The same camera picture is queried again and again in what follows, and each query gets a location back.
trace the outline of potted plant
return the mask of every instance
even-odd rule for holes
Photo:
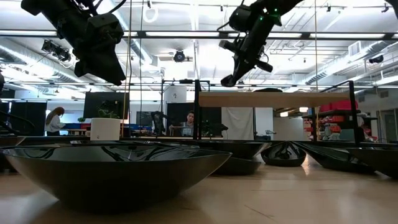
[[[86,121],[86,118],[78,118],[77,121],[79,123],[84,123]]]

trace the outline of wooden table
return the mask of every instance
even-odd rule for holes
[[[395,224],[397,189],[398,182],[384,176],[327,170],[306,160],[303,167],[262,166],[251,176],[209,177],[175,199],[107,216],[67,210],[11,175],[0,176],[0,223]]]
[[[349,93],[200,92],[202,107],[316,107],[349,100]]]

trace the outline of white curtain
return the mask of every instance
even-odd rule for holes
[[[253,108],[222,108],[221,119],[227,126],[224,139],[253,140]]]

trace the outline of person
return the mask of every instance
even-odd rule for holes
[[[61,128],[65,126],[65,124],[61,123],[60,116],[64,113],[65,110],[62,107],[57,107],[47,115],[47,119],[45,120],[45,131],[47,132],[47,136],[60,135]]]
[[[182,136],[193,136],[193,120],[195,119],[195,114],[193,111],[189,111],[187,114],[187,122],[180,123],[181,125],[181,135]]]

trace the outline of ceiling beam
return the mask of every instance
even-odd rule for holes
[[[234,31],[213,30],[157,30],[131,31],[136,39],[235,39]],[[58,38],[55,30],[9,30],[0,29],[0,37]],[[398,40],[398,32],[271,32],[268,40]]]

